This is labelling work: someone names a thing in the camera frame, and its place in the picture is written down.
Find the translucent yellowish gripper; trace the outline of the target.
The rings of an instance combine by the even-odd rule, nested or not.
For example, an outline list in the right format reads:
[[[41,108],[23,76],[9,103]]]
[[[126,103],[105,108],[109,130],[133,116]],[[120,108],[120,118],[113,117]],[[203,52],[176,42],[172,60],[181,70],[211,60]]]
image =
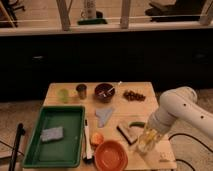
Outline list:
[[[145,127],[143,133],[139,136],[137,150],[140,154],[147,154],[154,149],[162,137],[163,135],[154,128]]]

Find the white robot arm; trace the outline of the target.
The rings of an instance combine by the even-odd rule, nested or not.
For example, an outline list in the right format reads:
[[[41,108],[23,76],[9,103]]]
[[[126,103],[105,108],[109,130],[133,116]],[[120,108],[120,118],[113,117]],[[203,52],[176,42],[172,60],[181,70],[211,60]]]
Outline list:
[[[190,87],[167,90],[160,95],[159,107],[149,116],[139,136],[137,150],[147,154],[182,119],[213,139],[213,114],[197,105],[197,93]]]

